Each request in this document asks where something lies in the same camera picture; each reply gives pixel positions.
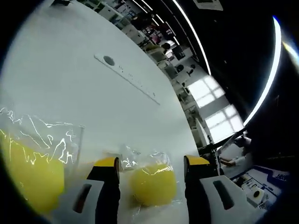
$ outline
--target yellow object in bag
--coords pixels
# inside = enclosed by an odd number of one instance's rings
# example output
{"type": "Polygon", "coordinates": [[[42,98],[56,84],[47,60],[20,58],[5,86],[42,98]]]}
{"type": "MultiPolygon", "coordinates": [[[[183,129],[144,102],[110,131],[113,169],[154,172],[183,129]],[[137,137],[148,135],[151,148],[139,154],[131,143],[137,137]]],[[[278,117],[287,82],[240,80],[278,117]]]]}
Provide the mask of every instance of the yellow object in bag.
{"type": "Polygon", "coordinates": [[[64,190],[62,162],[37,153],[5,134],[0,139],[7,171],[20,194],[40,214],[54,209],[64,190]]]}
{"type": "Polygon", "coordinates": [[[147,206],[172,202],[177,193],[177,183],[172,167],[156,164],[135,170],[130,186],[136,200],[147,206]]]}

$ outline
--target desk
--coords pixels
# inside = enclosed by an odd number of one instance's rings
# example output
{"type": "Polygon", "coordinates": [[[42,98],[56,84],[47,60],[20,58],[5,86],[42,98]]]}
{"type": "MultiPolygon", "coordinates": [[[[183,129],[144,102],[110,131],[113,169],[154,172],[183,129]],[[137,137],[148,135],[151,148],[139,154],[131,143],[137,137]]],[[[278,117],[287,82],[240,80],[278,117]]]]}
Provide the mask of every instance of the desk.
{"type": "MultiPolygon", "coordinates": [[[[12,99],[16,117],[26,113],[85,126],[81,163],[122,144],[143,153],[165,151],[184,195],[183,156],[198,153],[169,80],[117,27],[81,3],[31,15],[10,48],[0,88],[12,99]],[[155,91],[160,105],[96,60],[97,53],[130,69],[155,91]]],[[[185,201],[176,212],[164,209],[147,220],[187,222],[185,201]]]]}

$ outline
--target clear plastic bag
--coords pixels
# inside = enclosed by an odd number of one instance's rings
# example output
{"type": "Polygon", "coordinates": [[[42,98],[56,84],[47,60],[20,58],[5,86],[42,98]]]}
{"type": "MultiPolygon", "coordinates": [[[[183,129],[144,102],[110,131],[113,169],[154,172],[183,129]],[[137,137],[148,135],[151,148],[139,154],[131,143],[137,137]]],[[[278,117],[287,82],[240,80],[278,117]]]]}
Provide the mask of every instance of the clear plastic bag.
{"type": "Polygon", "coordinates": [[[133,198],[129,200],[133,223],[143,222],[181,204],[183,194],[166,153],[143,154],[128,146],[122,151],[121,164],[128,194],[133,198]]]}
{"type": "Polygon", "coordinates": [[[70,184],[78,165],[83,127],[45,122],[36,116],[14,117],[0,108],[1,154],[7,172],[29,205],[50,212],[70,184]]]}

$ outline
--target window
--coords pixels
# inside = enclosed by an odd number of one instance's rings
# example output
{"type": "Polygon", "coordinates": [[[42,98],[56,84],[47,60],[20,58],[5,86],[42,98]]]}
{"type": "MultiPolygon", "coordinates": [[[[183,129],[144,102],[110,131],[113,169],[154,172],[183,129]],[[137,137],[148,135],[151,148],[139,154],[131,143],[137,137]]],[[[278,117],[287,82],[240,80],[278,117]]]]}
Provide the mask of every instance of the window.
{"type": "Polygon", "coordinates": [[[213,102],[223,96],[225,92],[211,76],[206,76],[201,80],[188,86],[199,108],[213,102]]]}
{"type": "Polygon", "coordinates": [[[214,143],[217,143],[229,137],[234,132],[238,132],[244,128],[243,122],[233,105],[229,105],[207,118],[206,125],[210,129],[214,143]]]}

